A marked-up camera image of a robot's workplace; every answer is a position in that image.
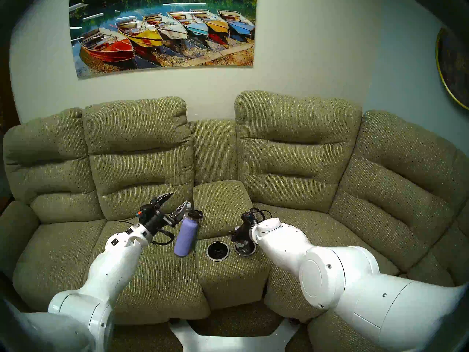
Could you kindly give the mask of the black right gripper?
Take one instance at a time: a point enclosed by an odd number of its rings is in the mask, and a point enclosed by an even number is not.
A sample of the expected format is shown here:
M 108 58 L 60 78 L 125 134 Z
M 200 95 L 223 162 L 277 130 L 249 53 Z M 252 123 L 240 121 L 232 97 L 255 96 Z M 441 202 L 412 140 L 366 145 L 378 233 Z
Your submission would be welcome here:
M 249 210 L 241 215 L 243 221 L 241 226 L 236 226 L 234 230 L 230 231 L 231 241 L 235 245 L 247 245 L 251 242 L 250 232 L 256 225 L 256 216 L 254 210 Z

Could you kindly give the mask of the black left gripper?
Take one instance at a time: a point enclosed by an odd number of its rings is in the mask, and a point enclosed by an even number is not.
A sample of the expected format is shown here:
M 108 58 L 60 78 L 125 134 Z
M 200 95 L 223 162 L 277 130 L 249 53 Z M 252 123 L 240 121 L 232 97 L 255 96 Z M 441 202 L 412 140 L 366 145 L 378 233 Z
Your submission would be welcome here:
M 150 238 L 153 238 L 159 232 L 169 238 L 174 238 L 174 234 L 163 230 L 163 227 L 175 227 L 183 220 L 184 215 L 191 210 L 191 202 L 185 201 L 169 215 L 160 212 L 159 209 L 173 196 L 173 194 L 173 192 L 161 194 L 154 197 L 150 201 L 150 205 L 143 205 L 140 207 L 137 217 L 139 218 L 139 223 L 150 234 Z

